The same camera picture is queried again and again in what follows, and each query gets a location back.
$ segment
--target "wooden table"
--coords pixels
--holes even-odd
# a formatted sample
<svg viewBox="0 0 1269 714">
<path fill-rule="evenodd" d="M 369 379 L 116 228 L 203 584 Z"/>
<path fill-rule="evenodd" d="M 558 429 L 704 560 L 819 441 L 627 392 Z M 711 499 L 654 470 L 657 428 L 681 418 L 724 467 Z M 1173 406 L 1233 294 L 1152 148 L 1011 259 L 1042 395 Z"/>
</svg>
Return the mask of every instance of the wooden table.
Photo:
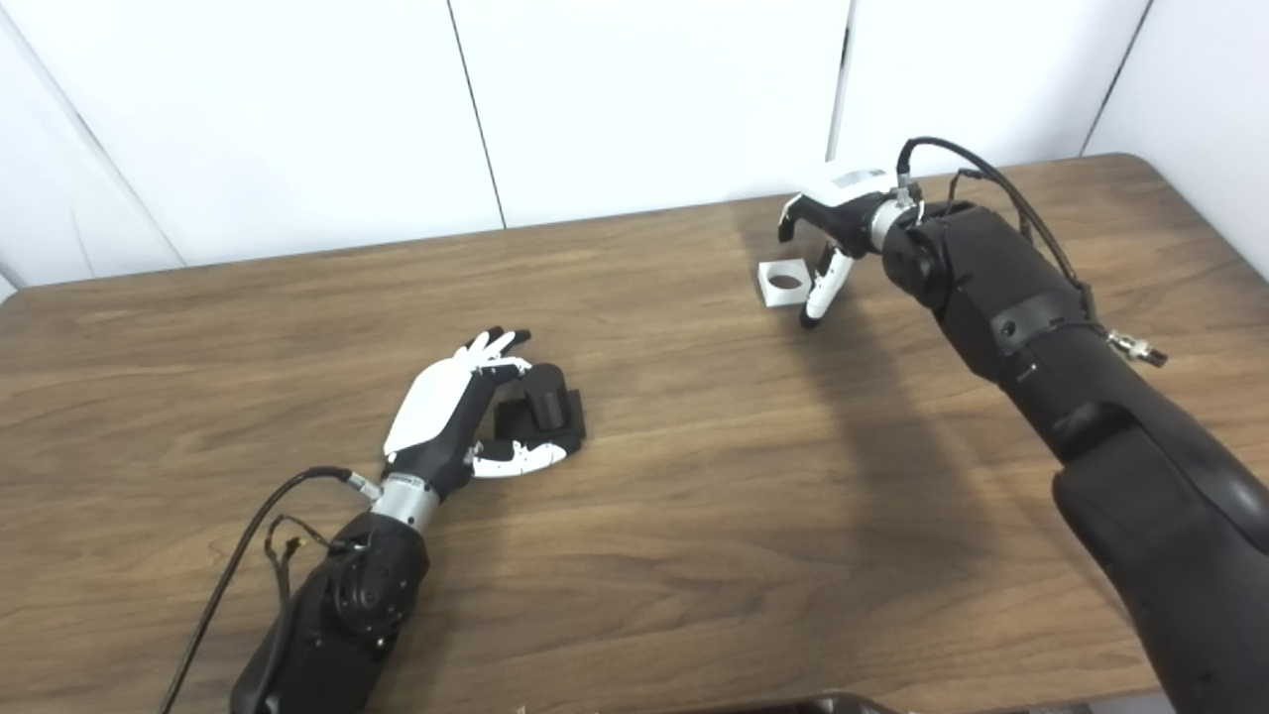
<svg viewBox="0 0 1269 714">
<path fill-rule="evenodd" d="M 1108 325 L 1171 353 L 1150 380 L 1269 474 L 1265 283 L 1136 159 L 1009 172 Z M 581 389 L 590 440 L 445 503 L 372 711 L 851 692 L 964 713 L 1155 687 L 1051 503 L 1055 462 L 879 260 L 816 331 L 761 306 L 755 264 L 822 245 L 777 243 L 783 199 L 20 292 L 0 312 L 0 710 L 151 710 L 260 501 L 312 464 L 377 473 L 412 377 L 492 323 L 534 330 L 519 353 Z M 359 509 L 332 484 L 284 502 L 329 533 Z M 253 549 L 179 711 L 226 710 L 273 588 Z"/>
</svg>

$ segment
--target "white block with hole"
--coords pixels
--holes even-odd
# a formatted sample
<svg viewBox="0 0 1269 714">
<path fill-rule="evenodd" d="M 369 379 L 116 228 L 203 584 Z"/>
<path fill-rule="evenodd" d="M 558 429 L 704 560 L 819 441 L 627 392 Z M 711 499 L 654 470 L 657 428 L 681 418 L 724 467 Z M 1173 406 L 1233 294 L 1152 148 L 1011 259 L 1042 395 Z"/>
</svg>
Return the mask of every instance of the white block with hole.
<svg viewBox="0 0 1269 714">
<path fill-rule="evenodd" d="M 773 278 L 797 280 L 797 287 L 780 287 Z M 768 307 L 801 304 L 811 292 L 811 273 L 801 257 L 792 260 L 769 260 L 758 264 L 758 284 L 763 288 L 763 299 Z"/>
</svg>

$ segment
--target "metal connector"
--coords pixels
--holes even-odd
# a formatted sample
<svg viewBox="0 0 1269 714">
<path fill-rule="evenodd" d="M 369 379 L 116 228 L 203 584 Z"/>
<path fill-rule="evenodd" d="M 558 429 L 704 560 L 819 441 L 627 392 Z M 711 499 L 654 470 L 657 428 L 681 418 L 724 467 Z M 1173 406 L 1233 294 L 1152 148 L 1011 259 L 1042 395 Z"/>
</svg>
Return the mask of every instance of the metal connector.
<svg viewBox="0 0 1269 714">
<path fill-rule="evenodd" d="M 379 488 L 379 484 L 367 479 L 365 477 L 355 472 L 353 473 L 352 477 L 348 478 L 348 486 L 357 493 L 360 493 L 365 498 L 369 498 L 372 503 L 378 501 L 379 497 L 383 496 L 383 490 Z"/>
<path fill-rule="evenodd" d="M 898 185 L 895 188 L 895 202 L 904 211 L 916 205 L 916 200 L 912 199 L 912 174 L 898 174 Z"/>
<path fill-rule="evenodd" d="M 1123 353 L 1129 361 L 1146 363 L 1156 368 L 1167 364 L 1167 354 L 1155 349 L 1145 339 L 1137 339 L 1131 334 L 1110 330 L 1107 332 L 1107 341 Z"/>
</svg>

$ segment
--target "white wall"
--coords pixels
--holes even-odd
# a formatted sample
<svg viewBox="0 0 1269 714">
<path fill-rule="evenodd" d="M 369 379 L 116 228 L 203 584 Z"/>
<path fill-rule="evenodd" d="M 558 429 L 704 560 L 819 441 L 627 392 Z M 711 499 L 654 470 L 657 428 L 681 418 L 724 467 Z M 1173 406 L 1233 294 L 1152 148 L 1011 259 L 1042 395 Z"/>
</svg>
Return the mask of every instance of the white wall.
<svg viewBox="0 0 1269 714">
<path fill-rule="evenodd" d="M 453 0 L 509 226 L 791 191 L 848 0 Z"/>
<path fill-rule="evenodd" d="M 46 79 L 0 10 L 0 273 L 34 284 L 179 266 Z"/>
<path fill-rule="evenodd" d="M 0 0 L 189 263 L 501 227 L 445 0 Z"/>
<path fill-rule="evenodd" d="M 1156 0 L 1089 152 L 1137 153 L 1269 274 L 1269 3 Z"/>
<path fill-rule="evenodd" d="M 1076 156 L 1146 0 L 854 0 L 838 159 L 895 165 L 912 136 L 997 165 Z M 963 165 L 919 148 L 917 174 Z"/>
</svg>

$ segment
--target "wire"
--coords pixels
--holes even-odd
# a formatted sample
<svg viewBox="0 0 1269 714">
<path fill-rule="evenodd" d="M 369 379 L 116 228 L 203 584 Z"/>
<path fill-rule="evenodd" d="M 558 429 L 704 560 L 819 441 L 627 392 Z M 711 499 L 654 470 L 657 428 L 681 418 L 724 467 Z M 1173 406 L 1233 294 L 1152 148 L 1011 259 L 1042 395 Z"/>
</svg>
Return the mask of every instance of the wire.
<svg viewBox="0 0 1269 714">
<path fill-rule="evenodd" d="M 189 644 L 185 646 L 185 653 L 180 658 L 180 663 L 176 665 L 176 673 L 171 677 L 171 684 L 168 685 L 168 694 L 162 698 L 162 704 L 159 705 L 159 714 L 170 714 L 173 704 L 176 703 L 176 695 L 180 694 L 180 686 L 185 682 L 185 675 L 189 673 L 189 666 L 194 662 L 194 654 L 198 652 L 198 646 L 203 642 L 203 635 L 207 634 L 207 626 L 212 623 L 212 616 L 216 615 L 216 607 L 220 606 L 221 599 L 225 597 L 225 591 L 228 588 L 230 580 L 233 577 L 233 572 L 237 571 L 239 563 L 242 561 L 242 554 L 246 553 L 246 548 L 251 544 L 251 538 L 255 536 L 255 531 L 260 529 L 260 524 L 264 517 L 269 515 L 269 511 L 282 501 L 291 490 L 307 482 L 310 479 L 319 478 L 334 478 L 340 482 L 348 482 L 352 478 L 353 472 L 343 469 L 339 467 L 313 467 L 306 472 L 301 472 L 278 487 L 269 498 L 264 501 L 260 510 L 255 512 L 251 521 L 247 524 L 246 530 L 242 531 L 242 538 L 239 539 L 237 547 L 230 555 L 228 563 L 225 564 L 225 572 L 221 573 L 220 582 L 212 590 L 212 596 L 207 601 L 207 606 L 203 609 L 203 614 L 198 618 L 198 624 L 194 626 L 194 634 L 189 638 Z"/>
<path fill-rule="evenodd" d="M 255 713 L 260 710 L 261 700 L 264 694 L 269 691 L 269 685 L 273 678 L 278 675 L 278 667 L 282 666 L 282 658 L 287 653 L 287 642 L 291 635 L 291 626 L 294 620 L 294 613 L 291 607 L 291 557 L 296 554 L 297 550 L 303 545 L 303 542 L 298 538 L 287 540 L 287 545 L 283 549 L 282 557 L 273 550 L 273 534 L 278 530 L 278 526 L 283 521 L 291 521 L 301 529 L 311 539 L 313 539 L 319 545 L 326 548 L 327 550 L 332 548 L 331 542 L 322 538 L 316 529 L 308 524 L 289 516 L 287 514 L 279 514 L 272 524 L 269 524 L 269 530 L 264 534 L 264 555 L 273 564 L 273 573 L 278 580 L 278 623 L 273 628 L 273 642 L 269 644 L 269 657 L 265 659 L 264 675 L 260 677 L 260 686 L 255 691 L 255 700 L 247 709 L 249 713 Z"/>
<path fill-rule="evenodd" d="M 987 178 L 987 175 L 983 174 L 982 171 L 975 169 L 962 167 L 957 170 L 956 175 L 952 176 L 952 181 L 948 184 L 948 200 L 947 204 L 943 207 L 943 212 L 939 213 L 940 217 L 944 217 L 952 212 L 952 202 L 956 200 L 956 188 L 957 183 L 961 180 L 961 176 L 972 178 L 975 180 L 989 180 L 991 183 L 996 183 L 990 178 Z M 1014 208 L 1018 209 L 1018 232 L 1020 232 L 1023 237 L 1027 238 L 1027 242 L 1034 243 L 1036 237 L 1032 235 L 1030 231 L 1030 221 L 1027 219 L 1027 216 L 1023 213 L 1023 209 L 1018 205 L 1018 203 L 1014 203 Z"/>
<path fill-rule="evenodd" d="M 1080 282 L 1079 275 L 1075 273 L 1075 265 L 1071 264 L 1071 260 L 1066 256 L 1066 251 L 1062 250 L 1062 246 L 1057 242 L 1057 237 L 1053 236 L 1053 231 L 1048 230 L 1048 226 L 1039 217 L 1039 213 L 1036 212 L 1036 208 L 1030 204 L 1030 202 L 1027 200 L 1027 197 L 1018 190 L 1018 186 L 1015 186 L 1013 181 L 1005 176 L 1005 174 L 1000 172 L 1000 169 L 992 166 L 973 151 L 970 151 L 968 148 L 945 138 L 917 136 L 916 138 L 909 138 L 907 142 L 904 143 L 904 148 L 898 152 L 898 160 L 895 162 L 895 172 L 900 176 L 906 176 L 912 172 L 912 150 L 921 145 L 938 146 L 961 156 L 973 164 L 975 167 L 982 171 L 987 179 L 1000 185 L 1000 188 L 1009 194 L 1009 198 L 1013 199 L 1014 205 L 1018 207 L 1018 212 L 1024 216 L 1030 224 L 1036 226 L 1036 230 L 1039 232 L 1044 245 L 1048 246 L 1048 251 L 1053 254 L 1053 260 L 1057 261 L 1057 266 L 1061 268 L 1066 279 L 1081 292 L 1086 292 L 1088 287 Z"/>
</svg>

